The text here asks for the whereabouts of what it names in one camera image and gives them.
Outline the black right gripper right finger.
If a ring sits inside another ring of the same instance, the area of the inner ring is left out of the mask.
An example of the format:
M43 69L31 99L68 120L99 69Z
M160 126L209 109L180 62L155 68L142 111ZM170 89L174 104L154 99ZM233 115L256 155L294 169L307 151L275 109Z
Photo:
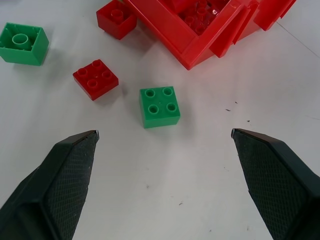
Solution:
M231 138L273 240L320 240L320 176L281 140L240 128Z

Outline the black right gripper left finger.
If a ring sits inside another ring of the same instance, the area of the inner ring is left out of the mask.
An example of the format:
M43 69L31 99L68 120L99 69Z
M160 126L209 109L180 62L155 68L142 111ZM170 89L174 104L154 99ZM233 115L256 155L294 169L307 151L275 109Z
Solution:
M0 240L72 240L86 202L99 132L57 142L0 208Z

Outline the red building brick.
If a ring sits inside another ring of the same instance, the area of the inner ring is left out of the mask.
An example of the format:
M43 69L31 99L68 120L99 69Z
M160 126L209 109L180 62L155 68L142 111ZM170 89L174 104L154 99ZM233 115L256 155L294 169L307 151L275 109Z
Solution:
M195 29L199 23L199 21L195 15L182 15L181 19L191 29Z
M198 24L193 29L197 36L201 36L205 30L208 28L208 25L205 24Z
M190 7L181 16L195 15L198 19L198 25L210 25L219 13L219 10L213 6Z
M137 17L120 0L112 0L96 12L98 27L121 40L137 26Z
M79 68L72 75L77 84L92 101L119 85L117 76L101 59L96 59L89 65Z

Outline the green building brick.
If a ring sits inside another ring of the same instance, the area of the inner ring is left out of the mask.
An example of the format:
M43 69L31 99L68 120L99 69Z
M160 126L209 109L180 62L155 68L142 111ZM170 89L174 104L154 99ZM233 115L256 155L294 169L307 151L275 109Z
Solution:
M139 105L145 129L176 125L181 117L172 86L140 89Z
M0 33L0 57L7 63L41 66L49 40L42 27L7 22Z

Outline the red plastic bin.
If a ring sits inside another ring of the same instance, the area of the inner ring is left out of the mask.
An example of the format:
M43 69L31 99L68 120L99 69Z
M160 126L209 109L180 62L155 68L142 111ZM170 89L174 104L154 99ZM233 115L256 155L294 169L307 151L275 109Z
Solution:
M123 0L187 69L258 30L269 30L296 0Z

